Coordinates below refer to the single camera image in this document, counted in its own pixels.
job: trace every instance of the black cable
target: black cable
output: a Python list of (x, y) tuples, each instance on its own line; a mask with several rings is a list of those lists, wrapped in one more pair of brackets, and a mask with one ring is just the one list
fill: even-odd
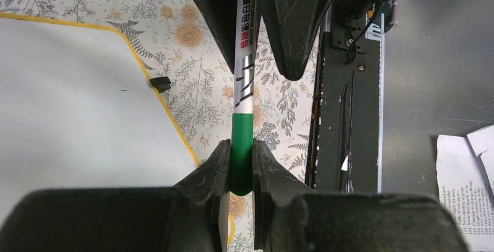
[[(374, 22), (376, 19), (376, 16), (379, 14), (379, 9), (381, 8), (382, 3), (376, 3), (375, 8), (374, 8), (374, 13), (372, 14), (372, 17), (369, 19), (369, 22), (367, 22), (367, 25), (365, 28), (360, 32), (360, 34), (357, 36), (356, 39), (352, 41), (352, 43), (348, 46), (347, 49), (347, 62), (351, 63), (355, 60), (355, 57), (357, 57), (357, 41), (360, 40), (360, 38), (367, 32), (367, 29), (371, 26), (371, 24)], [(349, 37), (352, 38), (351, 30), (349, 29)], [(350, 58), (350, 51), (353, 52), (353, 56)]]

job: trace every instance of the orange flower print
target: orange flower print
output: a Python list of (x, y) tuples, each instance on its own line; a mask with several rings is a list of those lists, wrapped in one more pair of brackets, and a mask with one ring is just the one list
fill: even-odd
[(300, 86), (300, 90), (301, 90), (302, 92), (308, 92), (308, 91), (309, 91), (309, 90), (307, 89), (307, 86), (306, 86), (306, 85), (304, 85), (304, 83), (303, 83), (303, 82), (302, 82), (302, 84), (300, 84), (299, 86)]
[(230, 193), (230, 214), (234, 219), (242, 218), (247, 208), (247, 202), (243, 197)]
[(160, 10), (161, 16), (163, 17), (163, 20), (168, 20), (173, 17), (173, 12), (169, 6), (163, 6)]
[(113, 19), (113, 21), (123, 20), (122, 15), (120, 14), (120, 12), (112, 12), (109, 15), (107, 15), (107, 17), (105, 17), (105, 18), (106, 19)]
[(253, 98), (254, 100), (257, 100), (257, 99), (259, 98), (259, 88), (258, 88), (258, 86), (257, 86), (257, 85), (254, 85), (254, 93), (253, 93), (252, 98)]
[(252, 108), (252, 114), (254, 115), (254, 126), (257, 127), (257, 126), (262, 125), (263, 117), (264, 117), (262, 107), (255, 105)]
[(211, 135), (207, 136), (207, 138), (204, 137), (204, 135), (201, 135), (201, 143), (203, 144), (204, 147), (209, 146), (209, 138)]
[(231, 86), (226, 85), (223, 87), (223, 96), (226, 96), (229, 100), (233, 98), (233, 89)]
[(218, 65), (218, 66), (216, 66), (216, 68), (215, 68), (215, 69), (220, 69), (220, 68), (221, 68), (221, 70), (222, 70), (223, 72), (227, 72), (227, 71), (228, 71), (228, 65), (226, 64), (226, 62), (222, 62), (222, 61), (220, 61), (220, 60), (218, 59), (218, 63), (219, 63), (219, 65)]
[(199, 17), (199, 11), (193, 5), (185, 5), (182, 8), (182, 17), (186, 22), (192, 23), (196, 21), (197, 17)]
[(175, 37), (180, 44), (194, 50), (202, 41), (202, 32), (201, 29), (196, 26), (183, 24), (178, 27)]
[(303, 125), (307, 125), (307, 126), (310, 126), (310, 117), (306, 117), (305, 120), (302, 122), (302, 126)]
[(288, 160), (290, 160), (290, 155), (288, 154), (283, 155), (283, 163), (285, 164)]
[(180, 49), (177, 51), (173, 50), (173, 52), (175, 53), (175, 58), (173, 58), (173, 61), (171, 62), (172, 65), (182, 60), (182, 52), (180, 51)]

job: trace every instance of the paper sheet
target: paper sheet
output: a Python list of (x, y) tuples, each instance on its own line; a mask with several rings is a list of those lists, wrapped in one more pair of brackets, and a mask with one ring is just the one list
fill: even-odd
[(494, 125), (467, 135), (475, 156), (480, 157), (491, 185), (494, 185)]
[(494, 251), (494, 209), (484, 171), (465, 137), (437, 140), (439, 199), (472, 251)]

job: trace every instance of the gray table surface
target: gray table surface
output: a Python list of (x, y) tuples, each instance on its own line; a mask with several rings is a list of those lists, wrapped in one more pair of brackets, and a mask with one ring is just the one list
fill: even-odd
[(437, 136), (494, 124), (494, 0), (398, 0), (397, 20), (385, 45), (383, 192), (437, 195)]

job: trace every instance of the floral tablecloth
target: floral tablecloth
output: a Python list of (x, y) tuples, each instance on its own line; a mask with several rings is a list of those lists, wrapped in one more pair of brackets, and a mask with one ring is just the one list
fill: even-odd
[[(132, 42), (151, 77), (172, 80), (163, 97), (200, 161), (230, 138), (233, 75), (192, 0), (0, 0), (0, 11), (115, 27)], [(303, 78), (288, 81), (276, 68), (263, 26), (256, 57), (255, 137), (303, 180), (316, 48)], [(230, 214), (235, 236), (229, 251), (252, 251), (252, 196), (232, 194)]]

